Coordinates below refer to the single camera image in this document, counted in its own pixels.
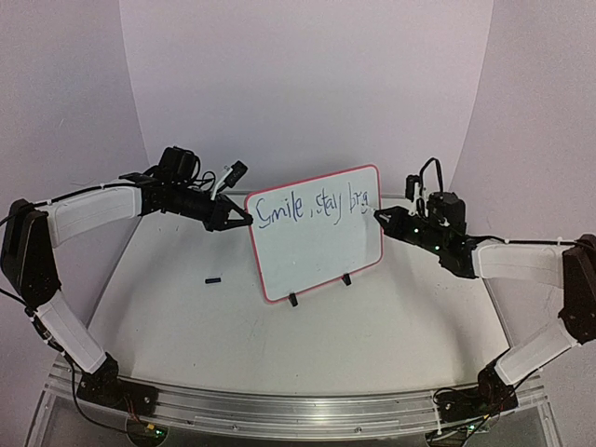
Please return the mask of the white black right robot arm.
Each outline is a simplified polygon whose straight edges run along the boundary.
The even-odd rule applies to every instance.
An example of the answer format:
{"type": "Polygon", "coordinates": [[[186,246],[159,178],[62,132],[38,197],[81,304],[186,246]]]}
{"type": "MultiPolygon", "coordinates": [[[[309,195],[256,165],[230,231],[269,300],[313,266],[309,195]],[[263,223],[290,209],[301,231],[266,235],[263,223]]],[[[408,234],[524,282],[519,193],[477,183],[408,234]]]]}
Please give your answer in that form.
{"type": "Polygon", "coordinates": [[[478,374],[487,405],[569,350],[595,339],[595,236],[509,239],[472,236],[454,193],[408,196],[408,207],[374,212],[385,236],[423,249],[458,278],[482,280],[509,319],[515,343],[478,374]]]}

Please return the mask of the pink framed whiteboard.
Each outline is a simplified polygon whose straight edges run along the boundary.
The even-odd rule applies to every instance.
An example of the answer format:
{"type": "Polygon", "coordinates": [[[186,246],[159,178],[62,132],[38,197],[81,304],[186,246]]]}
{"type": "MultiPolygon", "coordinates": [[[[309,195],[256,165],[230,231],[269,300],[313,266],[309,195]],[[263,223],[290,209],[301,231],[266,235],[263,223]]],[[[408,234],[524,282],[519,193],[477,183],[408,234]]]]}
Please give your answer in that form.
{"type": "Polygon", "coordinates": [[[368,164],[247,195],[251,245],[268,303],[381,261],[382,229],[362,210],[379,209],[380,185],[379,169],[368,164]]]}

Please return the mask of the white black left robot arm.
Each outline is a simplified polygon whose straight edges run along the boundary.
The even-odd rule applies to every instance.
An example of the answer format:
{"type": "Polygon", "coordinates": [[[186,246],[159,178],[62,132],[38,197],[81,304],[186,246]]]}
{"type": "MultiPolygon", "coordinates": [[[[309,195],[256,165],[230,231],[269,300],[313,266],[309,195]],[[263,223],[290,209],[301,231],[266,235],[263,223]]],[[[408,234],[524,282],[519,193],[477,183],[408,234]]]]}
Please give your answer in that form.
{"type": "Polygon", "coordinates": [[[192,151],[168,147],[159,162],[144,172],[30,202],[14,201],[1,225],[1,271],[48,345],[72,361],[84,383],[76,396],[116,407],[130,402],[133,392],[122,381],[117,361],[92,337],[66,302],[54,250],[65,241],[106,224],[141,218],[154,212],[180,215],[203,223],[209,232],[223,232],[252,224],[250,214],[224,194],[247,173],[236,161],[203,189],[200,159],[192,151]]]}

